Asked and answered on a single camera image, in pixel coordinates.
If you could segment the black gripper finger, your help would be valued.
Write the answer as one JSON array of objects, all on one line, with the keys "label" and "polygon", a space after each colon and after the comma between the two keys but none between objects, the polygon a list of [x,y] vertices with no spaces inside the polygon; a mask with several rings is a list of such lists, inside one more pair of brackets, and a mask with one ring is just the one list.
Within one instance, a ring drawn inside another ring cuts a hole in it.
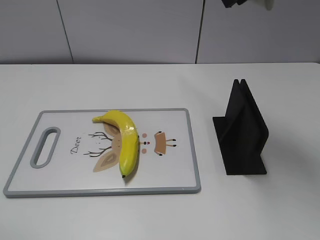
[{"label": "black gripper finger", "polygon": [[231,8],[234,5],[242,5],[248,0],[221,0],[225,8]]}]

